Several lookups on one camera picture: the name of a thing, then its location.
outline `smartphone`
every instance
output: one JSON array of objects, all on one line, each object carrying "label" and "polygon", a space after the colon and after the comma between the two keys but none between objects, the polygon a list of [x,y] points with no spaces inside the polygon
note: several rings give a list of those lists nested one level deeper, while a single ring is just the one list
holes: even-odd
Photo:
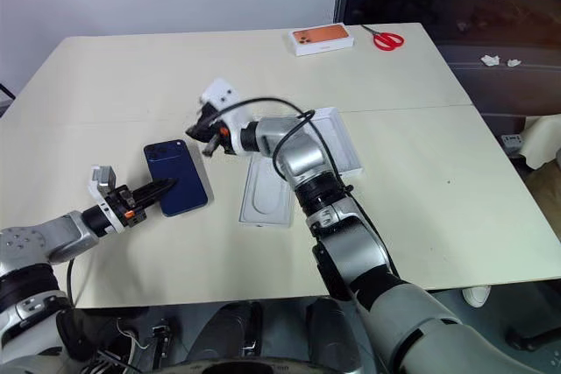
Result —
[{"label": "smartphone", "polygon": [[184,141],[176,139],[147,145],[144,154],[153,180],[177,179],[160,200],[165,216],[182,214],[209,202]]}]

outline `crumpled paper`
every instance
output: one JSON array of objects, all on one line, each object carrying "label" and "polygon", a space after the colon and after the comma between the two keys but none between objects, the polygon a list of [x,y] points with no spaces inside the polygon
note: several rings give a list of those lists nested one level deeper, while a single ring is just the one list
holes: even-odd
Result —
[{"label": "crumpled paper", "polygon": [[514,67],[514,66],[520,65],[521,63],[522,63],[521,60],[518,60],[518,59],[510,59],[510,60],[507,61],[507,66],[508,66],[508,67]]},{"label": "crumpled paper", "polygon": [[487,66],[498,66],[501,63],[501,58],[499,56],[491,57],[486,54],[481,58],[481,61]]}]

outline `white table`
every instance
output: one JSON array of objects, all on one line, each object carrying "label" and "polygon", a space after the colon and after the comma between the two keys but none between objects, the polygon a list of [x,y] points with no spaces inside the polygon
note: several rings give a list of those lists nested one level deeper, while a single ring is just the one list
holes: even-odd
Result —
[{"label": "white table", "polygon": [[[113,165],[131,188],[149,181],[143,146],[184,137],[197,97],[221,76],[246,98],[339,108],[365,168],[349,182],[406,280],[451,288],[561,276],[559,242],[422,27],[378,28],[406,45],[381,52],[359,27],[352,49],[300,58],[283,30],[65,40],[0,119],[0,225],[91,206],[92,164]],[[195,161],[211,204],[172,218],[151,208],[78,257],[79,307],[325,293],[301,210],[290,229],[240,225],[247,159]],[[55,272],[64,287],[65,265]]]}]

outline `scissors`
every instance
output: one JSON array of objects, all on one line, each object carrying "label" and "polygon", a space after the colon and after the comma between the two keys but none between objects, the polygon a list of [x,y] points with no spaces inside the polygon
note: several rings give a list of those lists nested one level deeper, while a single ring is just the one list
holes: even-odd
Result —
[{"label": "scissors", "polygon": [[403,43],[405,43],[405,40],[401,35],[393,34],[391,32],[377,32],[368,28],[366,25],[361,26],[373,35],[374,45],[385,52],[391,52],[392,50],[403,46]]}]

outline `white box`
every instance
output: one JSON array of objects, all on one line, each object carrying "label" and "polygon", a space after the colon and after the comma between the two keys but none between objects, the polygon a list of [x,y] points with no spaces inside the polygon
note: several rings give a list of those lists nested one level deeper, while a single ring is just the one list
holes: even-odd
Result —
[{"label": "white box", "polygon": [[296,56],[340,50],[354,44],[354,37],[342,23],[293,30],[288,39]]}]

